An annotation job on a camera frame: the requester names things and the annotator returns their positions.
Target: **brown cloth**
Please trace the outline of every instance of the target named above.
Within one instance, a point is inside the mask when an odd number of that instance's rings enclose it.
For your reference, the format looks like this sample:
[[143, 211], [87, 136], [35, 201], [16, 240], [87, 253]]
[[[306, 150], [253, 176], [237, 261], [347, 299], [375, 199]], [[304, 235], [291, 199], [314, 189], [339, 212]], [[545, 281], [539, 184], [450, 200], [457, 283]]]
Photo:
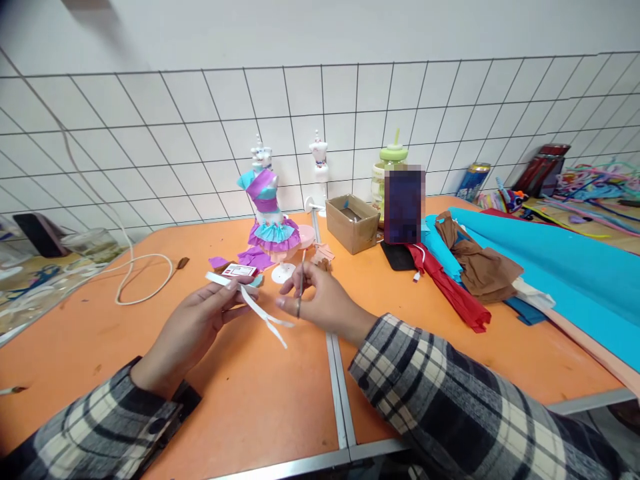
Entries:
[[435, 228], [462, 267], [462, 283], [480, 303], [499, 302], [515, 296], [512, 282], [524, 272], [520, 265], [494, 249], [478, 245], [453, 221], [449, 211], [438, 215]]

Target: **purple fabric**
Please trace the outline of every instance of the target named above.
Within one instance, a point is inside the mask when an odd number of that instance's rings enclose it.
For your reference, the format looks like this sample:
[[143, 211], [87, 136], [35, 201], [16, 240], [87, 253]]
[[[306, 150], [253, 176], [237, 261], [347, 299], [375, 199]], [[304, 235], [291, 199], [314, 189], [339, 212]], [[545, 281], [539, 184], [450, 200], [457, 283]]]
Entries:
[[255, 203], [255, 207], [258, 209], [260, 213], [269, 213], [273, 211], [278, 211], [278, 200], [274, 197], [272, 199], [264, 200], [264, 199], [253, 199]]
[[252, 247], [246, 252], [238, 253], [238, 263], [247, 267], [256, 267], [260, 271], [273, 265], [269, 256], [260, 247]]
[[273, 252], [282, 252], [282, 251], [291, 250], [296, 245], [300, 245], [300, 232], [298, 232], [298, 225], [291, 219], [282, 220], [282, 224], [288, 225], [292, 227], [294, 230], [291, 236], [288, 239], [286, 239], [284, 242], [280, 242], [280, 243], [269, 242], [256, 237], [255, 231], [260, 226], [260, 224], [258, 222], [255, 222], [253, 224], [253, 227], [251, 228], [251, 231], [249, 232], [249, 244], [258, 245], [264, 248], [264, 250], [266, 251], [273, 251]]
[[260, 195], [262, 190], [267, 188], [271, 183], [271, 180], [275, 178], [275, 173], [271, 170], [264, 169], [262, 172], [256, 175], [256, 178], [247, 187], [247, 193], [251, 197], [251, 200], [255, 202], [255, 198]]
[[212, 259], [209, 259], [209, 264], [211, 265], [211, 268], [218, 268], [218, 267], [222, 267], [224, 264], [228, 263], [229, 260], [224, 260], [224, 258], [222, 257], [214, 257]]

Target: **beverage can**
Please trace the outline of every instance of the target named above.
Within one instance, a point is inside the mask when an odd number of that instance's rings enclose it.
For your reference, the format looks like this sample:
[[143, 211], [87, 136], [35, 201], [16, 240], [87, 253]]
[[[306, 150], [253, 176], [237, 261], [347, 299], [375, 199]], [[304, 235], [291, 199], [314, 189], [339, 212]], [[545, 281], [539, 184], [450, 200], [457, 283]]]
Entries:
[[473, 202], [490, 170], [491, 165], [488, 163], [472, 163], [467, 169], [455, 196], [468, 202]]

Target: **plaid shirt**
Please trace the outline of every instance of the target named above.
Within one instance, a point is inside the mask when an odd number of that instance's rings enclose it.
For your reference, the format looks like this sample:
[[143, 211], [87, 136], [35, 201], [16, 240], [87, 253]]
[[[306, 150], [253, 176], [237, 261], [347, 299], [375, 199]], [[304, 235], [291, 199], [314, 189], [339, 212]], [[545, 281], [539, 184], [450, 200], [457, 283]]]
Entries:
[[592, 428], [391, 314], [378, 319], [349, 372], [412, 447], [412, 477], [638, 478]]
[[[132, 361], [0, 464], [3, 478], [130, 479], [179, 425], [181, 406], [138, 389]], [[549, 412], [445, 340], [390, 314], [349, 371], [412, 446], [414, 478], [637, 479], [595, 430]]]

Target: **blue felt sheet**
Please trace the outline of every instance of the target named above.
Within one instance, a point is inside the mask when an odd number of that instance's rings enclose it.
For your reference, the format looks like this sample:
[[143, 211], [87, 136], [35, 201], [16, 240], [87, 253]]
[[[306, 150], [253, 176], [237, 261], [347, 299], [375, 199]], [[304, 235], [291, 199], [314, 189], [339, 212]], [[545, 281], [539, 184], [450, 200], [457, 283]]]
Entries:
[[480, 246], [520, 264], [554, 310], [640, 372], [640, 257], [552, 225], [450, 210]]

